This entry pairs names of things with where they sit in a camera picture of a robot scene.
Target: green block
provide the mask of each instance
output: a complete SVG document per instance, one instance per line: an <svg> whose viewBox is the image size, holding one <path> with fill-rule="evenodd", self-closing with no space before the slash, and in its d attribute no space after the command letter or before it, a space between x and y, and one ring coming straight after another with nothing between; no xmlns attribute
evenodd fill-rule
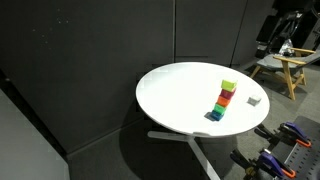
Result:
<svg viewBox="0 0 320 180"><path fill-rule="evenodd" d="M223 106L220 106L219 104L215 104L214 105L214 111L218 112L219 114L223 115L224 112L226 111L227 108L223 107Z"/></svg>
<svg viewBox="0 0 320 180"><path fill-rule="evenodd" d="M233 92L233 90L237 87L237 82L231 82L228 80L222 80L221 83L221 88L229 91L229 92Z"/></svg>

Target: table top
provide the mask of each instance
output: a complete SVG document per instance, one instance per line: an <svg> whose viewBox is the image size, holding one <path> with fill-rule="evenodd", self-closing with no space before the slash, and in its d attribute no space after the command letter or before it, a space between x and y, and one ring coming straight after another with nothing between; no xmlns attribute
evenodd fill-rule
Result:
<svg viewBox="0 0 320 180"><path fill-rule="evenodd" d="M222 80L237 80L237 89L220 121L205 117L221 92ZM250 96L261 98L256 106ZM269 99L250 77L219 65L185 62L156 68L138 83L136 97L143 111L158 124L186 135L224 137L259 125L269 112Z"/></svg>

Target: blue block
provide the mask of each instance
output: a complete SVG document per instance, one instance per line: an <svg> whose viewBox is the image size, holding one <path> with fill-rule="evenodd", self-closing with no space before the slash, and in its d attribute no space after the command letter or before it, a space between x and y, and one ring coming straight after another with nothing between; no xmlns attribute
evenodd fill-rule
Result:
<svg viewBox="0 0 320 180"><path fill-rule="evenodd" d="M213 111L211 112L210 116L211 116L213 119L219 121L219 120L223 117L223 114L220 114L220 113L218 113L218 112L216 112L216 111L213 110Z"/></svg>

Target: red block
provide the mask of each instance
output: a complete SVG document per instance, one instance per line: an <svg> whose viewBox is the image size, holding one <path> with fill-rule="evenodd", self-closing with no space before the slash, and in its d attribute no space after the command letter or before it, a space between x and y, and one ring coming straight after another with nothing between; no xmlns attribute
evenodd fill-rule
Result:
<svg viewBox="0 0 320 180"><path fill-rule="evenodd" d="M229 91L222 89L220 96L222 96L226 99L231 99L235 92L236 92L236 89L234 89L232 92L229 92Z"/></svg>

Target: metal stand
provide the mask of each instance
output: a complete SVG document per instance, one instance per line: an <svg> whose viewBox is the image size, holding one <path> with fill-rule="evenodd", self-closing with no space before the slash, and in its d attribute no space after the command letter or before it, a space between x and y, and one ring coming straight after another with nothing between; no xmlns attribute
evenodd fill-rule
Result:
<svg viewBox="0 0 320 180"><path fill-rule="evenodd" d="M186 136L186 135L180 135L180 134L173 134L173 133L163 133L163 132L155 132L155 131L149 131L148 136L150 138L157 138L157 139L166 139L166 140L173 140L173 141L182 141L182 142L188 142L191 149L193 150L194 154L198 158L200 164L202 165L203 169L208 174L209 178L211 180L220 180L218 174L211 166L210 162L206 158L206 156L201 151L200 147L194 140L194 136Z"/></svg>

